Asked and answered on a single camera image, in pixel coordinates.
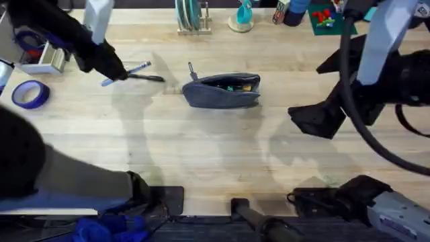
blue object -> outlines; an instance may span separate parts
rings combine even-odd
[[[39,94],[32,101],[25,102],[24,96],[33,88],[38,88]],[[36,80],[24,81],[13,90],[12,102],[21,108],[30,110],[42,106],[48,100],[49,94],[50,89],[47,85]]]
[[[33,31],[29,30],[22,30],[19,31],[17,34],[15,33],[15,30],[13,31],[13,34],[15,35],[15,42],[25,51],[29,50],[43,50],[45,47],[46,40],[49,41],[52,45],[62,48],[62,49],[69,49],[70,44],[67,44],[63,42],[59,37],[55,36],[51,33],[45,33],[45,35],[39,35]],[[28,44],[25,39],[26,38],[32,38],[37,46],[33,46],[31,44]]]
[[[310,0],[291,0],[288,11],[292,13],[304,13],[310,4]]]
[[[194,30],[200,29],[200,4],[197,0],[189,0],[189,22]]]
[[[248,24],[251,21],[253,17],[251,6],[250,0],[243,0],[242,5],[237,10],[236,21],[238,24]]]
[[[291,0],[285,13],[284,24],[292,27],[298,26],[302,22],[309,4],[310,0]]]
[[[371,7],[368,13],[364,16],[363,20],[366,22],[370,22],[370,20],[372,19],[372,16],[374,15],[377,9],[378,9],[377,7]]]
[[[36,42],[37,46],[28,44],[26,42],[26,38],[32,38]],[[19,47],[21,47],[21,49],[25,51],[43,50],[43,48],[45,47],[45,41],[42,39],[42,37],[35,32],[28,30],[19,31],[17,34],[15,34],[15,42],[19,45]]]
[[[127,227],[127,220],[124,215],[80,218],[72,235],[73,242],[141,242],[148,236],[142,216],[134,217],[131,229]]]

black cable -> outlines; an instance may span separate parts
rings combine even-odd
[[[163,222],[155,227],[151,232],[149,232],[148,236],[146,236],[141,242],[148,241],[163,225],[170,221],[170,218],[166,218]]]
[[[395,109],[396,109],[397,119],[400,122],[400,124],[403,126],[403,128],[407,129],[409,132],[413,134],[416,134],[425,138],[430,138],[430,134],[424,134],[419,130],[417,130],[416,128],[414,128],[411,124],[409,124],[408,120],[404,116],[403,106],[401,104],[397,104]]]
[[[351,118],[351,121],[355,129],[360,133],[361,137],[365,142],[380,156],[387,159],[389,162],[401,167],[407,171],[418,173],[421,175],[430,176],[430,169],[422,165],[417,165],[405,161],[404,159],[398,157],[397,155],[391,153],[387,148],[385,148],[378,140],[371,134],[368,128],[364,125],[361,116],[357,111],[355,106],[353,94],[351,91],[350,80],[349,80],[349,45],[351,42],[351,29],[354,24],[354,19],[352,17],[346,17],[343,23],[343,31],[341,36],[341,58],[340,58],[340,75],[342,82],[342,98],[343,104],[346,107],[346,112]]]
[[[293,194],[292,192],[290,192],[289,194],[287,194],[287,201],[288,201],[290,204],[296,205],[296,202],[295,202],[295,201],[293,201],[293,200],[291,199],[291,197],[295,197],[295,196],[294,196],[294,194]]]

blue tape roll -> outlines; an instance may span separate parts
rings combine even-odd
[[[32,101],[25,102],[24,96],[29,90],[33,88],[38,88],[39,94]],[[50,89],[47,85],[36,80],[24,81],[13,90],[12,102],[15,105],[25,109],[39,108],[46,102],[46,100],[48,100],[49,94]]]

black mount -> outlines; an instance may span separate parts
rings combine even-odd
[[[366,35],[358,36],[351,40],[349,55],[351,75],[358,70],[365,41]],[[398,51],[393,52],[392,56],[399,56]],[[339,61],[340,53],[339,50],[337,50],[323,62],[316,71],[318,74],[339,71]],[[354,92],[359,86],[360,84],[357,81],[351,82],[351,88],[355,96],[354,100],[356,101],[356,106],[361,114],[361,118],[365,125],[371,126],[376,121],[385,105],[363,98],[360,93]],[[291,116],[292,122],[295,123],[304,134],[332,139],[347,116],[343,109],[341,88],[341,83],[338,81],[325,101],[309,106],[288,108],[288,114]]]

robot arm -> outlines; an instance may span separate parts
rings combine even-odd
[[[340,216],[391,234],[405,242],[430,241],[430,211],[395,192],[388,184],[359,175],[340,188],[296,188],[299,216]]]
[[[60,9],[55,0],[0,2],[6,2],[7,14],[13,27],[27,26],[43,35],[49,34],[61,39],[64,42],[62,48],[75,55],[82,71],[95,69],[112,80],[127,78],[127,72],[115,49],[106,40],[94,42],[93,32]]]

